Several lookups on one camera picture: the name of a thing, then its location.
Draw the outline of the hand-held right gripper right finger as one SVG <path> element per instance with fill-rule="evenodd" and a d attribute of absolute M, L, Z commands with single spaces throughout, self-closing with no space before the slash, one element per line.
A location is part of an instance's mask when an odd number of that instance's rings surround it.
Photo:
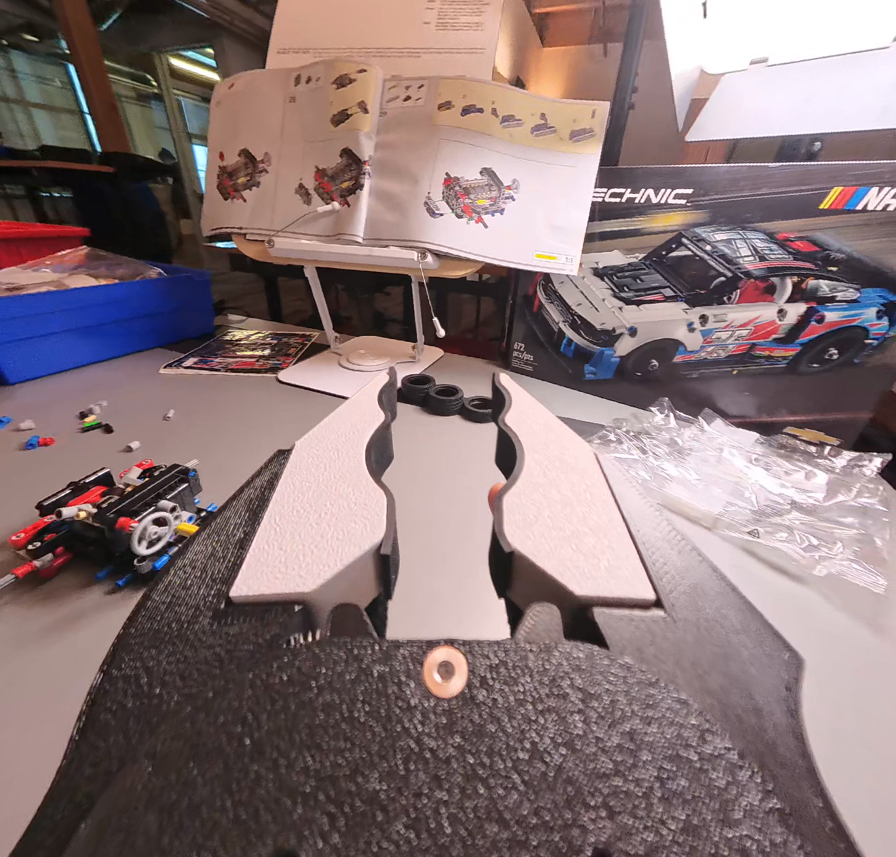
<path fill-rule="evenodd" d="M 558 610 L 562 631 L 588 625 L 594 608 L 657 606 L 594 449 L 505 372 L 494 375 L 492 399 L 504 487 L 488 562 L 511 633 L 536 604 Z"/>

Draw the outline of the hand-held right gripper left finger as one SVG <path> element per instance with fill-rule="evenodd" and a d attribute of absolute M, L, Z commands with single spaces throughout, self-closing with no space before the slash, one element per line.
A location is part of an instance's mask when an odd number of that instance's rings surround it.
<path fill-rule="evenodd" d="M 236 604 L 292 603 L 315 627 L 338 605 L 385 629 L 399 570 L 394 459 L 397 376 L 381 371 L 299 439 L 231 585 Z"/>

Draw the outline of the lego car chassis assembly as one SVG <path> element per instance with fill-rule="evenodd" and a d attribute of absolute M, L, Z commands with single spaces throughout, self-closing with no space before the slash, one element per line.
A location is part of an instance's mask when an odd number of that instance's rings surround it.
<path fill-rule="evenodd" d="M 104 467 L 68 482 L 35 505 L 38 519 L 12 534 L 22 557 L 1 587 L 47 581 L 78 561 L 96 565 L 113 590 L 150 580 L 180 555 L 218 510 L 202 505 L 197 462 L 141 460 L 119 474 Z"/>

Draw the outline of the toy car set box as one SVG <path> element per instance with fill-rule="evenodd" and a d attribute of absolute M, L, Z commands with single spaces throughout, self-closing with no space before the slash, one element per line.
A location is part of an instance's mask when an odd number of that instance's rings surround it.
<path fill-rule="evenodd" d="M 605 167 L 579 271 L 521 273 L 508 370 L 849 439 L 894 385 L 893 160 Z"/>

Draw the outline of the white book stand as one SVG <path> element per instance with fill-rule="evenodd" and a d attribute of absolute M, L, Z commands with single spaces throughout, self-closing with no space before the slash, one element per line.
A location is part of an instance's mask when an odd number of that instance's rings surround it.
<path fill-rule="evenodd" d="M 349 398 L 377 373 L 420 373 L 443 356 L 440 347 L 425 342 L 420 287 L 428 279 L 463 279 L 484 266 L 481 260 L 448 258 L 421 248 L 375 247 L 347 242 L 318 243 L 300 236 L 234 236 L 236 247 L 249 258 L 268 262 L 280 272 L 299 268 L 306 276 L 322 323 L 327 348 L 304 357 L 277 374 L 279 383 L 295 388 Z M 411 340 L 382 336 L 347 338 L 335 331 L 319 280 L 319 269 L 406 276 L 411 288 L 414 335 Z"/>

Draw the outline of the clear plastic bag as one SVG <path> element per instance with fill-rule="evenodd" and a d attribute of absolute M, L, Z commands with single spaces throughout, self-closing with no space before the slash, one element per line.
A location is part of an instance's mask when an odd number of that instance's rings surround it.
<path fill-rule="evenodd" d="M 761 435 L 667 398 L 587 442 L 666 509 L 793 578 L 878 596 L 894 575 L 894 495 L 879 453 L 820 432 Z"/>

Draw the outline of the colourful sticker sheet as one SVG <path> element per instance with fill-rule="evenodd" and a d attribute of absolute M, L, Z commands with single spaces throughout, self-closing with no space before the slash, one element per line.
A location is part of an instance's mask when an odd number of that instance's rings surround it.
<path fill-rule="evenodd" d="M 298 362 L 316 340 L 315 333 L 228 328 L 167 362 L 160 373 L 277 376 Z"/>

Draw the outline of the blue plastic bin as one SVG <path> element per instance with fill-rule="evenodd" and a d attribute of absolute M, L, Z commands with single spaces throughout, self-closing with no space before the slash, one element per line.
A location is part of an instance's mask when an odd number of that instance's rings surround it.
<path fill-rule="evenodd" d="M 2 385 L 212 334 L 211 273 L 160 270 L 154 279 L 3 296 Z"/>

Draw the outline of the open instruction booklet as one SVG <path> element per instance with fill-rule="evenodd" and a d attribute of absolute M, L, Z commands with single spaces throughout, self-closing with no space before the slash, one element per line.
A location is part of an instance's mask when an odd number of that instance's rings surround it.
<path fill-rule="evenodd" d="M 241 72 L 210 101 L 203 233 L 329 266 L 576 274 L 609 108 L 348 58 Z"/>

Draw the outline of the plastic bag of parts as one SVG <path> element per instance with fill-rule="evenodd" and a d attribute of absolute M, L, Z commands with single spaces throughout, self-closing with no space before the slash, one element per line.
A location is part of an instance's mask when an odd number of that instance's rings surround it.
<path fill-rule="evenodd" d="M 2 269 L 1 295 L 160 279 L 166 274 L 148 262 L 82 246 Z"/>

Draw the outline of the red plastic bin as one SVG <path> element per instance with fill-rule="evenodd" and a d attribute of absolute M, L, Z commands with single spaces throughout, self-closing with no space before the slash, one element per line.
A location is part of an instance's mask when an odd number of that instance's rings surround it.
<path fill-rule="evenodd" d="M 1 221 L 1 269 L 82 247 L 90 236 L 81 226 Z"/>

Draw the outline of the white printed paper sheet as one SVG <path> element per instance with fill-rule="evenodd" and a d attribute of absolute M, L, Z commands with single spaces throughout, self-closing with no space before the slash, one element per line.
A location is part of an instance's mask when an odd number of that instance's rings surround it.
<path fill-rule="evenodd" d="M 388 77 L 491 79 L 504 0 L 278 0 L 266 69 L 330 59 Z"/>

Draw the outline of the wooden post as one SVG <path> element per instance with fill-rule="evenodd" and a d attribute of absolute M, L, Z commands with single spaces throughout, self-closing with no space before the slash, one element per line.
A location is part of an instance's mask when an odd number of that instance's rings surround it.
<path fill-rule="evenodd" d="M 129 135 L 108 78 L 87 0 L 50 1 L 84 92 L 99 146 L 106 153 L 129 153 Z"/>

